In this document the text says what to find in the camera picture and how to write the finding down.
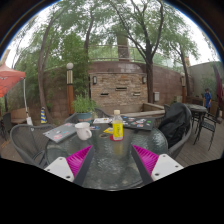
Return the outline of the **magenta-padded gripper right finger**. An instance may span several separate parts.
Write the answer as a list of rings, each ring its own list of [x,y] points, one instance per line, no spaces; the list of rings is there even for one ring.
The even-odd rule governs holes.
[[[131,147],[131,154],[135,160],[144,185],[183,169],[183,166],[169,155],[157,155],[140,146],[133,145]]]

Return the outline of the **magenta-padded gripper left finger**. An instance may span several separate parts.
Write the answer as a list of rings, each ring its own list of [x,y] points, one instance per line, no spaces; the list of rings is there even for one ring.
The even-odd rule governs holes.
[[[90,145],[67,158],[58,157],[45,168],[45,171],[82,186],[94,151],[94,147]]]

